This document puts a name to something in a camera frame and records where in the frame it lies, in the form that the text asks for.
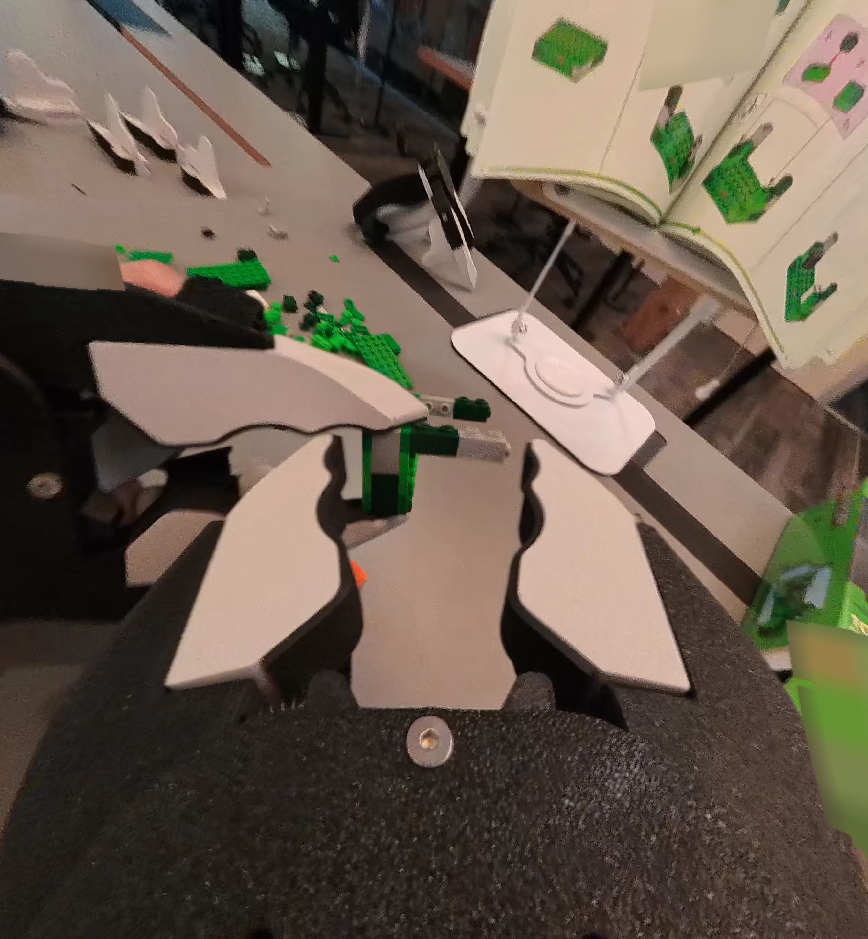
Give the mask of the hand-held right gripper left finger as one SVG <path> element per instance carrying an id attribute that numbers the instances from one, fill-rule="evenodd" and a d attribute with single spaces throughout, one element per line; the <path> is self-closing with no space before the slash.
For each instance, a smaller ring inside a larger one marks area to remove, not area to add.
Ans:
<path id="1" fill-rule="evenodd" d="M 222 525 L 165 678 L 171 690 L 252 681 L 290 702 L 311 678 L 350 678 L 362 633 L 343 542 L 342 440 L 310 439 L 257 481 Z"/>

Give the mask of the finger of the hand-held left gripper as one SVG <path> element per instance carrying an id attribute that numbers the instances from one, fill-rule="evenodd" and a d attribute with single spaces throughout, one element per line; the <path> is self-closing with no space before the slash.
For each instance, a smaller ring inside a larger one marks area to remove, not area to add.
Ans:
<path id="1" fill-rule="evenodd" d="M 95 342 L 88 355 L 100 399 L 171 447 L 258 427 L 387 431 L 428 416 L 393 380 L 292 339 L 267 349 Z"/>
<path id="2" fill-rule="evenodd" d="M 214 510 L 173 510 L 163 514 L 128 545 L 126 585 L 152 586 L 209 524 L 225 517 L 225 513 Z"/>

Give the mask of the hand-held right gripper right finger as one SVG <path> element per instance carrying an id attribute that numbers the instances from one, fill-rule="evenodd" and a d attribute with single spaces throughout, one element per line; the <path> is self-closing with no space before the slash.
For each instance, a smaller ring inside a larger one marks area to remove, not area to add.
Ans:
<path id="1" fill-rule="evenodd" d="M 545 440 L 525 448 L 521 490 L 502 627 L 516 670 L 543 671 L 566 698 L 592 680 L 689 694 L 637 517 Z"/>

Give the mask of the pile of green lego pieces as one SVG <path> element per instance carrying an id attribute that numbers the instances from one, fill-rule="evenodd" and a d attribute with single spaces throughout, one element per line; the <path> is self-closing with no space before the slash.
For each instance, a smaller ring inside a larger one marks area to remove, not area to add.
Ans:
<path id="1" fill-rule="evenodd" d="M 170 252 L 130 250 L 115 245 L 121 263 L 154 259 L 173 267 Z M 196 309 L 268 338 L 287 338 L 327 353 L 351 358 L 398 386 L 410 391 L 414 383 L 399 355 L 400 346 L 390 334 L 369 331 L 363 314 L 351 299 L 344 309 L 332 315 L 325 309 L 323 296 L 312 290 L 303 304 L 292 295 L 267 299 L 264 293 L 272 279 L 257 254 L 240 249 L 235 260 L 187 268 L 186 283 L 174 298 Z"/>

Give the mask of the green lego assembly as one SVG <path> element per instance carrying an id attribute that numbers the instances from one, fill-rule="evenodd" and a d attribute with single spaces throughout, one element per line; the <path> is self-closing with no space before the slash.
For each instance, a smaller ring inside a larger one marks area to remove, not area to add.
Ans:
<path id="1" fill-rule="evenodd" d="M 409 514 L 423 457 L 501 463 L 511 445 L 487 427 L 483 397 L 419 395 L 425 413 L 389 430 L 361 432 L 361 509 L 375 518 Z"/>

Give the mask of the green lego set box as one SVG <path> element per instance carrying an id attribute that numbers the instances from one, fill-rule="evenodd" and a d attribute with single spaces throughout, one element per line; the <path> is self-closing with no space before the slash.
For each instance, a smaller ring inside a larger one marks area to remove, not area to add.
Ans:
<path id="1" fill-rule="evenodd" d="M 826 819 L 868 890 L 868 479 L 792 518 L 743 628 L 801 715 Z"/>

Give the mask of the lego instruction booklet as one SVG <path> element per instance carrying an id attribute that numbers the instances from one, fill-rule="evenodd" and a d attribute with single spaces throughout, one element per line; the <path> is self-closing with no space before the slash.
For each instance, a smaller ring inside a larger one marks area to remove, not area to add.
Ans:
<path id="1" fill-rule="evenodd" d="M 868 1 L 497 4 L 477 78 L 476 176 L 724 268 L 785 367 L 868 334 Z"/>

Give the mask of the person's left hand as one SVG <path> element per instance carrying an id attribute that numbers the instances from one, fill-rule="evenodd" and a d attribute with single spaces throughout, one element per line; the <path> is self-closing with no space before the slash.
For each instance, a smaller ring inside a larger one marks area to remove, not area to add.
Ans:
<path id="1" fill-rule="evenodd" d="M 186 276 L 154 259 L 123 262 L 122 279 L 127 287 L 138 288 L 165 298 L 177 296 L 186 283 Z"/>

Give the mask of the white clear book stand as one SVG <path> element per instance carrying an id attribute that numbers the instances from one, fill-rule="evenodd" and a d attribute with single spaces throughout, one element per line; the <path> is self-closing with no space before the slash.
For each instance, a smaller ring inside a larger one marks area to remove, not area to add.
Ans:
<path id="1" fill-rule="evenodd" d="M 576 220 L 566 219 L 527 299 L 515 309 L 475 319 L 455 328 L 453 349 L 509 401 L 522 410 L 550 439 L 588 471 L 615 477 L 641 452 L 651 466 L 661 454 L 680 458 L 697 444 L 693 426 L 635 388 L 641 379 L 679 346 L 698 326 L 716 319 L 721 308 L 709 297 L 697 306 L 628 371 L 612 378 L 593 364 L 570 339 L 530 313 L 545 277 L 570 235 Z"/>

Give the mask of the black white headset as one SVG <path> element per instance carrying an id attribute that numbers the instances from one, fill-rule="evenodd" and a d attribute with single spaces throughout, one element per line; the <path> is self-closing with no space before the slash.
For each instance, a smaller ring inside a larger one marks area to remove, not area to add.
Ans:
<path id="1" fill-rule="evenodd" d="M 426 234 L 433 217 L 429 196 L 417 172 L 375 183 L 351 208 L 362 240 L 372 248 L 417 233 Z"/>

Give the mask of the white folding stand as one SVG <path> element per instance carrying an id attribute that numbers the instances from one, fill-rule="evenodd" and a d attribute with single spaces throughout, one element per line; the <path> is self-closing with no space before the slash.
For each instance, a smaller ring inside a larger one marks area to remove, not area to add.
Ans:
<path id="1" fill-rule="evenodd" d="M 430 209 L 427 222 L 429 248 L 422 264 L 430 269 L 446 268 L 451 264 L 459 275 L 460 285 L 473 289 L 477 285 L 472 255 L 475 238 L 465 206 L 452 181 L 451 170 L 439 147 L 434 147 L 430 158 L 419 164 L 418 175 Z"/>

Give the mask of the brown-edged desk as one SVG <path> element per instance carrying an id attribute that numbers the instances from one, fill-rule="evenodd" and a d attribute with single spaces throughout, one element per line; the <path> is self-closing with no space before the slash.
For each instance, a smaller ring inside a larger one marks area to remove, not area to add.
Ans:
<path id="1" fill-rule="evenodd" d="M 754 311 L 735 277 L 721 264 L 709 259 L 686 244 L 665 237 L 633 215 L 583 192 L 567 191 L 559 194 L 550 184 L 514 179 L 513 187 L 552 212 L 576 220 L 577 227 L 591 233 L 609 245 L 616 259 L 605 270 L 602 279 L 572 323 L 572 328 L 583 333 L 601 308 L 604 295 L 616 279 L 629 268 L 630 255 L 646 265 L 662 268 L 675 281 L 695 290 L 698 295 L 716 301 L 720 308 L 718 322 L 725 328 L 733 325 L 727 319 L 728 311 L 737 311 L 743 318 L 755 319 Z"/>

